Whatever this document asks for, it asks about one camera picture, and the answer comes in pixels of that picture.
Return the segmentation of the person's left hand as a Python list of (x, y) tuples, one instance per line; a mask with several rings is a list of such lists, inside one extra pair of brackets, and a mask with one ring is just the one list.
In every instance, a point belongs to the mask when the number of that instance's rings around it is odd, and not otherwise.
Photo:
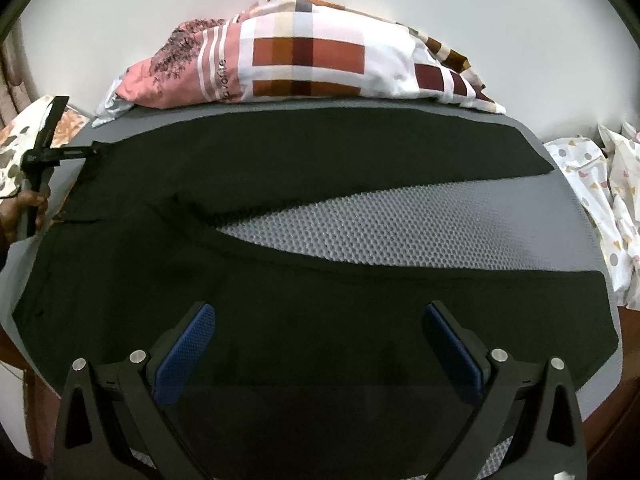
[(50, 190), (45, 188), (41, 193), (22, 191), (17, 196), (7, 198), (1, 203), (1, 226), (9, 244), (17, 240), (17, 225), (23, 214), (34, 207), (38, 210), (35, 226), (40, 231), (44, 225), (44, 216), (48, 209)]

